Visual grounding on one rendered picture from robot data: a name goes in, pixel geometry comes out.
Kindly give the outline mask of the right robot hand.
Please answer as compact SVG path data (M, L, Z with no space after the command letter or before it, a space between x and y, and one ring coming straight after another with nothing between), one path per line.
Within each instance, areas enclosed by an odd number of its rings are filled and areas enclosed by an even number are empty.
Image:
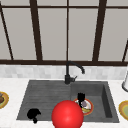
M84 93L78 93L77 99L79 101L79 106L81 107L82 102L85 100L85 94Z

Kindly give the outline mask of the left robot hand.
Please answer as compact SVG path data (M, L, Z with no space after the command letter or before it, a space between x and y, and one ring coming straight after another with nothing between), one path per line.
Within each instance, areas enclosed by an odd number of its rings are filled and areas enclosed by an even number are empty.
M32 119L33 121L36 121L37 118L36 116L40 114L40 111L37 108L31 108L28 112L27 112L27 117L29 119Z

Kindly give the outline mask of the red rimmed plate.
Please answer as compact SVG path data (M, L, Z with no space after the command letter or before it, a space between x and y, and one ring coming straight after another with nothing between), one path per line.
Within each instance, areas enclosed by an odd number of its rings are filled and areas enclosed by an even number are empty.
M82 112L84 116L91 114L94 110L94 105L89 99L79 102L79 100L75 98L74 102L82 106Z

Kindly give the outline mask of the grey sink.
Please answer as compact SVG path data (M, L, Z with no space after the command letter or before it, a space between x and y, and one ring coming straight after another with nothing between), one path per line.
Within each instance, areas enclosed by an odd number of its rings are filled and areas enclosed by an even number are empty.
M84 117L85 122L119 122L108 83L101 81L75 81L66 85L59 80L30 80L17 119L28 120L27 112L37 108L41 112L37 119L50 121L55 105L75 100L78 93L84 93L94 106L92 113Z

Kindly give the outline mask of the red ball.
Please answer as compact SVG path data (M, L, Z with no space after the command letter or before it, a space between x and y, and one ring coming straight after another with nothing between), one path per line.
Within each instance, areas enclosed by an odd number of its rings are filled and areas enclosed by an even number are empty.
M80 128L83 112L78 104L65 100L54 107L51 119L55 128Z

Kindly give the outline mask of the black tap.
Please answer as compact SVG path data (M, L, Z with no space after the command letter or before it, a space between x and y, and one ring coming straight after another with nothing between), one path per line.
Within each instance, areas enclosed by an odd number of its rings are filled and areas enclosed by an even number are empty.
M81 65L79 65L73 61L67 61L67 63L66 63L66 75L65 75L65 84L66 85L69 85L71 82L75 82L75 79L77 78L77 76L75 76L75 77L70 76L69 66L71 64L78 67L82 71L82 74L85 74L85 69L83 68L83 66L81 66Z

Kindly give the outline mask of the yellow plate with brown food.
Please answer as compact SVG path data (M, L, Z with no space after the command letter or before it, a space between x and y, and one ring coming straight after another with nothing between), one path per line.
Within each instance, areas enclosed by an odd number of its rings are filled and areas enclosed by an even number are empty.
M0 92L0 109L4 108L9 101L9 96L5 92Z

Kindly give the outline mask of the yellow green plate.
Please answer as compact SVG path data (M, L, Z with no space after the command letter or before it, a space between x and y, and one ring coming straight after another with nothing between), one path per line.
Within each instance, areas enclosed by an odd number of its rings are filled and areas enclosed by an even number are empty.
M128 100L119 104L119 112L125 119L128 120Z

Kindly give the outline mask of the white cylindrical jar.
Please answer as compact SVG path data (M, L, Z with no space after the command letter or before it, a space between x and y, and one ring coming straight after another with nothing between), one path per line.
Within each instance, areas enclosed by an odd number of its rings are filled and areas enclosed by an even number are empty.
M128 92L128 65L127 65L127 70L126 70L126 76L125 76L125 79L122 83L122 88Z

